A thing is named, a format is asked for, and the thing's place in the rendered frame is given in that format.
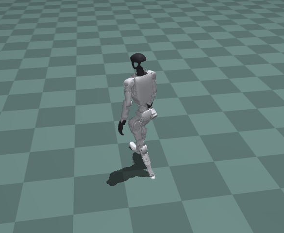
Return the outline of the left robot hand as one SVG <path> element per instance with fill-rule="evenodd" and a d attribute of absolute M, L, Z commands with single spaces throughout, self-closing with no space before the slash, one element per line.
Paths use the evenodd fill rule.
<path fill-rule="evenodd" d="M 121 123 L 121 121 L 119 121 L 119 124 L 118 124 L 118 131 L 119 131 L 119 133 L 120 133 L 121 135 L 124 135 L 124 134 L 122 133 L 122 130 L 123 130 L 123 125 L 125 125 L 125 123 L 126 123 L 126 120 L 124 120 L 122 123 Z"/>

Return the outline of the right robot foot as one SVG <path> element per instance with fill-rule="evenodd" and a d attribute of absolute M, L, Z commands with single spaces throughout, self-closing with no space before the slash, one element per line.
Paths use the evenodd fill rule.
<path fill-rule="evenodd" d="M 133 150 L 133 151 L 135 151 L 136 153 L 138 153 L 138 154 L 140 154 L 140 152 L 138 151 L 136 151 L 136 144 L 134 143 L 134 142 L 130 142 L 130 147 L 131 147 L 131 149 Z"/>

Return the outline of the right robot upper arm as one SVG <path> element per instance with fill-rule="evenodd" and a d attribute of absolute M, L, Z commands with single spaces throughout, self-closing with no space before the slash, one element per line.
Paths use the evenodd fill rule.
<path fill-rule="evenodd" d="M 154 94 L 157 91 L 156 86 L 156 73 L 154 71 L 148 70 L 151 73 L 152 76 L 152 94 Z"/>

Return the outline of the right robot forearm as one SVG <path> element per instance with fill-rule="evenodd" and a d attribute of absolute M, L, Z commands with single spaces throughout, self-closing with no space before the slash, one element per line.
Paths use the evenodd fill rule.
<path fill-rule="evenodd" d="M 152 94 L 151 101 L 147 103 L 148 105 L 151 106 L 152 102 L 154 101 L 155 96 L 156 96 L 156 92 L 154 94 Z"/>

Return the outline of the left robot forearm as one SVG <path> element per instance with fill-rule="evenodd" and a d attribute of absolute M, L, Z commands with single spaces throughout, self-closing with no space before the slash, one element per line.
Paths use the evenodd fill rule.
<path fill-rule="evenodd" d="M 123 107 L 122 107 L 122 114 L 121 114 L 121 118 L 120 121 L 121 123 L 126 120 L 128 118 L 128 112 L 129 112 L 130 108 L 126 107 L 126 100 L 123 101 Z"/>

